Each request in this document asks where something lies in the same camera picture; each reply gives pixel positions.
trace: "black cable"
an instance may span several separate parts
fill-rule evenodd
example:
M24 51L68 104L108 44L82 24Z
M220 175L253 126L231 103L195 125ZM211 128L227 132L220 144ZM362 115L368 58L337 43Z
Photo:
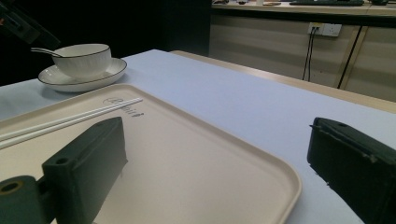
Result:
M314 48L314 38L315 38L315 33L317 32L318 27L314 28L314 33L312 34L311 38L311 52L309 53L309 61L308 61L308 82L311 81L311 57L312 57L312 50Z
M361 27L359 28L358 34L356 35L355 41L353 42L352 49L350 50L349 56L347 57L346 66L344 67L343 75L341 75L340 81L338 82L337 89L340 89L341 83L343 82L344 76L346 75L347 68L348 68L348 66L349 66L349 61L350 61L350 58L352 57L352 54L353 54L353 50L354 50L355 47L356 47L356 43L358 42L359 35L361 35L361 28L363 28L363 27L361 26Z
M318 27L312 27L311 34L309 35L308 52L306 53L306 57L305 57L303 80L305 78L305 71L306 71L306 64L308 63L308 56L309 56L309 70L310 70L311 56L312 56L312 47L311 46L313 44L314 35L315 35L315 32L317 31L317 29L318 29Z
M308 52L306 53L306 57L305 57L305 65L304 65L304 72L303 72L303 80L304 80L304 78L305 78L306 63L308 62L309 51L311 50L311 39L312 39L313 33L314 33L314 27L312 27L311 34L309 35L309 40L308 40Z

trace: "power socket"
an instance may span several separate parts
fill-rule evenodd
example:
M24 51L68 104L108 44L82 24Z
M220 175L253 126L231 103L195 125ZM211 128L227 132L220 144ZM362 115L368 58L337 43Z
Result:
M325 23L322 35L339 36L341 31L341 24Z
M312 29L317 27L318 29L315 31L315 35L322 35L324 25L325 23L321 22L309 22L308 34L310 35L312 33Z

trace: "wooden panel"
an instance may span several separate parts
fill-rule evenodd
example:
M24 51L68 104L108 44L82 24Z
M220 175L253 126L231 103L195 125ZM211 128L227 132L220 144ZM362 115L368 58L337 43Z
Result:
M369 27L346 91L396 102L396 30Z
M307 22L212 16L209 57L302 79L307 30ZM312 82L332 86L352 32L343 26L338 37L315 37Z

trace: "dark background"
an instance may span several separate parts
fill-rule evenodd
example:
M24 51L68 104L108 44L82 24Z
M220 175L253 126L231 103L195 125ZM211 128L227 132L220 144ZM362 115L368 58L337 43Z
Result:
M114 58L150 49L208 53L210 0L15 0L13 6L60 39L58 48L103 43ZM0 34L0 86L37 78L53 65L31 47L45 46Z

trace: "beige tray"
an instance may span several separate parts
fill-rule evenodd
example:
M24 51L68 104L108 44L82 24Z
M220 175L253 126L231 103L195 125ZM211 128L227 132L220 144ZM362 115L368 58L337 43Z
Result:
M113 85L0 122L0 134L136 97L142 103L0 150L0 180L41 163L94 123L121 116L129 162L95 222L283 223L301 193L284 161L132 86Z

